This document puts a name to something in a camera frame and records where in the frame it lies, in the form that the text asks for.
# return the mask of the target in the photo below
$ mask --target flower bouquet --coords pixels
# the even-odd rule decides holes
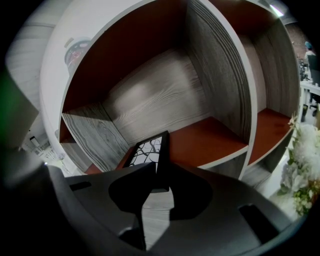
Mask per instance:
[[[288,148],[289,160],[284,165],[278,195],[290,193],[296,212],[307,214],[320,195],[320,130],[310,124],[297,124],[292,117],[290,127],[295,129],[293,148]]]

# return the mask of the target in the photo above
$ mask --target wooden shelf panel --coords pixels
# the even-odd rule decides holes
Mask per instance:
[[[188,2],[185,34],[211,116],[249,143],[254,81],[247,77],[252,71],[244,65],[238,36],[221,13],[202,0]]]
[[[239,35],[256,35],[270,26],[277,17],[270,11],[247,0],[209,0]]]
[[[273,149],[290,130],[290,118],[271,109],[258,113],[254,145],[249,165]]]
[[[170,160],[193,167],[227,158],[246,148],[247,144],[213,117],[170,133]],[[123,167],[129,151],[117,166],[117,170]]]
[[[90,175],[90,174],[101,174],[102,171],[98,167],[96,167],[94,164],[91,164],[89,166],[89,168],[84,173],[88,174],[88,175]]]
[[[178,45],[186,7],[181,0],[144,1],[106,24],[67,86],[62,112],[100,100],[134,69]]]

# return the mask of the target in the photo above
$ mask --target black picture frame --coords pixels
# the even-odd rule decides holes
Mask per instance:
[[[141,144],[147,143],[159,137],[161,137],[161,146],[156,170],[156,182],[152,190],[153,193],[169,191],[169,185],[166,177],[170,166],[170,135],[167,130],[136,143],[132,152],[123,165],[123,168],[130,166],[131,161]]]

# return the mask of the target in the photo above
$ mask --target shelf unit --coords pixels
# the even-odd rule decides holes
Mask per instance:
[[[269,10],[245,0],[142,0],[92,39],[61,116],[102,172],[169,131],[171,161],[241,179],[285,149],[298,102],[294,51]]]

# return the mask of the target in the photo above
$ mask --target wall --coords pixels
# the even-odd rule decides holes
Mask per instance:
[[[303,33],[297,22],[285,25],[285,28],[288,31],[291,42],[293,42],[292,45],[296,56],[299,59],[304,59],[306,55],[305,42],[308,41],[307,36]]]
[[[44,0],[25,21],[5,56],[5,65],[17,87],[40,111],[40,69],[42,59],[56,24],[72,0]],[[34,120],[25,142],[45,135],[41,114]]]

